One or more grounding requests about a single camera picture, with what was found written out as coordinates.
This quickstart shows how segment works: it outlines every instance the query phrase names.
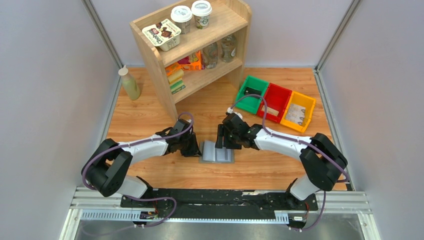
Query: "shelf board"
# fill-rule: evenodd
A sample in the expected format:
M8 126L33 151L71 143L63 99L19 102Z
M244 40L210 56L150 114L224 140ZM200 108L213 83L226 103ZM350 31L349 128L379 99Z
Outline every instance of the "shelf board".
M234 69L243 65L243 62L235 58L232 62L218 61L215 68L204 69L199 71L185 71L182 81L184 82L185 88L175 94L173 94L173 100L175 103L187 98L194 92L197 92L206 85L233 71Z
M180 43L169 51L158 48L165 67L187 57L203 47L230 35L249 23L221 1L211 1L212 13L209 26L206 29L197 29L194 17L191 19L190 33L180 35Z

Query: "plastic bottle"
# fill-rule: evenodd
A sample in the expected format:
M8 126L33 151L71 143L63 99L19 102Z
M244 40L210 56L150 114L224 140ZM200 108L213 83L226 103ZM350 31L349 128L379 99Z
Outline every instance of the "plastic bottle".
M218 63L218 44L216 42L202 49L201 61L205 68L213 69Z
M237 40L234 34L230 34L221 40L221 60L229 63L236 56Z
M133 101L138 99L140 97L140 88L134 77L128 72L127 65L124 65L123 68L118 71L118 74L122 78L122 87L125 89L129 99Z

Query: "yellow bin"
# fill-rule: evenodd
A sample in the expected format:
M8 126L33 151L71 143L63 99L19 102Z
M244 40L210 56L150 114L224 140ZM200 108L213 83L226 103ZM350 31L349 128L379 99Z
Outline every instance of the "yellow bin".
M314 111L316 102L317 100L315 98L303 95L302 93L299 93L297 91L292 91L290 100L288 100L287 110L284 112L284 115L282 116L280 124L286 127L289 127L291 129L294 129L296 131L299 131L301 133L304 133L309 123L311 122L312 112ZM303 120L302 125L286 120L286 114L288 112L290 104L296 104L306 108L305 119Z

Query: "glass bottle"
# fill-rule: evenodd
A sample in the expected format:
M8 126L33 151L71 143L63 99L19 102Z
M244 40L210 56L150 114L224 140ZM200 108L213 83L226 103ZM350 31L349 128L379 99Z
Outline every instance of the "glass bottle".
M205 68L213 69L218 63L218 44L216 42L202 49L201 61Z
M234 34L230 34L221 39L221 60L229 63L236 56L237 40Z

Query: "wooden floor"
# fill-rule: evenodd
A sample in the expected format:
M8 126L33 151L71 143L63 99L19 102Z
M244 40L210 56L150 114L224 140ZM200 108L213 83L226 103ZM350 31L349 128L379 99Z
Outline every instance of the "wooden floor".
M119 93L107 137L117 142L134 141L171 127L175 122L159 104L153 84L144 68L131 68L131 74L142 88L141 96L131 101L123 89ZM293 135L313 136L320 132L331 136L320 94L310 68L246 68L245 76L266 80L316 98L312 120L305 133L266 121L267 127ZM225 78L209 84L177 103L177 111L194 115L197 141L215 141L217 125L232 105L237 90ZM237 110L249 125L260 124L261 118ZM254 149L236 150L235 164L199 163L197 157L182 157L179 152L152 157L132 165L132 176L141 176L154 188L254 189L285 190L305 171L293 158L275 152ZM346 190L342 183L335 190Z

